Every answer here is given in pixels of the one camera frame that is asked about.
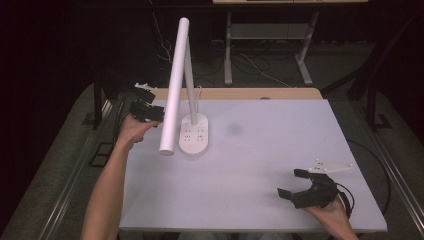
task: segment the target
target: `power outlet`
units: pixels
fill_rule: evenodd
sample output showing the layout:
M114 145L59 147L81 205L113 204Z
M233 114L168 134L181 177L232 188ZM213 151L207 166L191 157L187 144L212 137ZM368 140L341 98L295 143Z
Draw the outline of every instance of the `power outlet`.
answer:
M205 115L197 113L197 124L191 124L188 115L181 121L180 148L189 156L199 156L209 143L209 122Z

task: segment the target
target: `black cable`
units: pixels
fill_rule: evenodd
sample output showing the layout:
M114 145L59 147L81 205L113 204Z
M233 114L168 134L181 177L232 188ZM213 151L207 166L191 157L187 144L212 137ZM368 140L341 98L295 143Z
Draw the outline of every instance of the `black cable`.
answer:
M221 63L219 64L219 66L218 66L218 68L216 70L214 70L214 71L212 71L210 73L196 73L196 72L193 71L193 74L196 75L196 76L200 76L200 77L212 76L212 75L214 75L214 74L216 74L216 73L219 72L219 70L221 69L223 63L224 63L224 60L221 61Z
M384 215L387 212L387 209L389 208L390 205L390 200L391 200L391 195L392 195L392 186L391 186L391 181L390 181L390 176L389 173L387 172L386 168L384 167L383 162L381 161L381 159L374 153L372 152L369 148L365 147L364 145L355 142L353 140L350 139L346 139L348 142L353 143L361 148L363 148L365 151L367 151L368 153L370 153L379 163L379 165L381 166L381 168L383 169L384 175L386 177L386 181L387 181L387 199L386 199L386 203L384 204L383 209L381 210L382 214Z
M337 186L340 186L340 187L344 188L349 193L350 197L352 198L352 204L350 206L350 211L352 212L353 208L355 207L355 198L353 197L352 192L349 191L349 189L347 189L347 187L341 185L340 183L336 183L336 184L337 184Z

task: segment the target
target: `dark background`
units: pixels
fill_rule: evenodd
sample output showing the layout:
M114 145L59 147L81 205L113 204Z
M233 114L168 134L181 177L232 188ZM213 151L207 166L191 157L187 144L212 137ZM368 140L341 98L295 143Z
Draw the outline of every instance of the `dark background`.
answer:
M100 4L90 0L85 3ZM135 1L120 1L130 5ZM153 1L208 5L212 1ZM422 1L370 1L367 7L321 9L315 44L368 41L384 44ZM137 5L150 6L148 1ZM140 79L167 86L166 62L158 59L158 32L150 12L84 8L76 2L0 0L2 156L0 233L12 216L49 147L82 91L100 79L108 98ZM191 20L193 55L208 54L212 39L224 39L225 11L157 12L161 33L174 43L178 18ZM310 9L280 15L235 13L239 20L296 21ZM424 142L424 24L418 14L376 76L381 91Z

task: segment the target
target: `white tabletop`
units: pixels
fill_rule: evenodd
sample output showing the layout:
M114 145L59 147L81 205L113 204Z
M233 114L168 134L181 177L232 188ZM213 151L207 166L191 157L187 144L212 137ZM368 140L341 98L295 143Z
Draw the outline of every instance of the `white tabletop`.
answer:
M181 101L179 119L187 105ZM184 156L178 145L173 156L160 155L161 126L131 150L121 229L323 231L277 193L307 190L311 181L294 177L293 169L308 169L315 159L354 165L329 176L355 197L356 231L387 229L326 100L201 100L199 112L210 124L201 157Z

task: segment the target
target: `dark floor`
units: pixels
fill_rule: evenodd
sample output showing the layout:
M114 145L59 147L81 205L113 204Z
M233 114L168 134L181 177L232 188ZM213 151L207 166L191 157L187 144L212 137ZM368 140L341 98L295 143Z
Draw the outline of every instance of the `dark floor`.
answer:
M222 43L216 44L217 49L222 49L219 47ZM254 48L243 43L233 46L232 87L284 87L284 84L304 87L293 59L293 54L300 49L300 45L281 42L267 48L261 44L266 43L257 43ZM352 72L367 59L373 47L367 43L312 45L305 62L314 81L313 87L322 89ZM250 61L268 77L252 67ZM195 84L202 87L225 87L222 62L222 50L212 53L209 58L194 58ZM392 194L388 199L388 180L377 159L384 160L389 156L395 162L422 206L424 147L381 94L377 98L377 113L388 119L391 128L381 129L378 133L370 131L364 122L366 99L348 101L346 92L349 85L343 85L324 98L330 101L377 203L383 209L390 200L385 212L388 232L365 234L361 239L422 239L423 233L417 229L402 194L393 183ZM111 101L110 108L104 111L105 120L98 130L93 131L91 125L84 124L84 119L93 111L92 86L84 91L69 113L2 239L79 238L87 200L101 171L100 168L88 167L87 164L100 142L112 141L117 103ZM376 144L376 141L381 142L382 146ZM323 233L301 236L305 240L328 237Z

